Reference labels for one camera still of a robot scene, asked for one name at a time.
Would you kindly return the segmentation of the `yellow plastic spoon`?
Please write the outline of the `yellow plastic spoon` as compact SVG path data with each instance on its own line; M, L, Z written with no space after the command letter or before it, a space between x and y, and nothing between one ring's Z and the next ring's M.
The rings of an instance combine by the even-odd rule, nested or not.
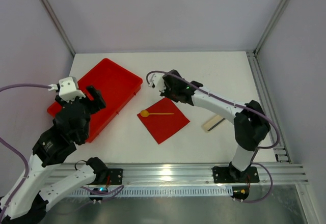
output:
M165 116L165 115L173 115L174 113L151 113L148 112L147 110L142 110L140 112L140 116L143 118L147 118L149 116Z

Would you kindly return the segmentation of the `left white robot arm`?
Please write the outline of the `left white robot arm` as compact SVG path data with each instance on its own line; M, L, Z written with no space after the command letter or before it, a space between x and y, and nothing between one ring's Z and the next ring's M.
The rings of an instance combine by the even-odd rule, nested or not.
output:
M98 157L89 158L73 174L46 187L45 181L78 145L89 137L91 115L105 108L101 92L93 86L86 90L77 86L66 89L60 84L44 85L57 92L56 101L62 106L53 125L43 132L26 159L3 139L1 144L17 154L24 163L24 172L11 190L1 197L1 223L39 223L47 212L74 190L88 184L101 183L108 168Z

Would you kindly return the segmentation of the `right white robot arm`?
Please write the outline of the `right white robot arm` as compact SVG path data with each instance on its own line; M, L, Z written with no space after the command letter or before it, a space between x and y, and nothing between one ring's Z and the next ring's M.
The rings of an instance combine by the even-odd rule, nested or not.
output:
M229 175L235 182L245 179L256 149L270 132L269 122L259 102L252 100L239 106L236 106L236 101L227 103L226 98L217 99L218 95L203 84L185 81L176 70L171 70L169 75L154 75L152 81L158 85L161 96L204 108L232 123L238 146L229 163Z

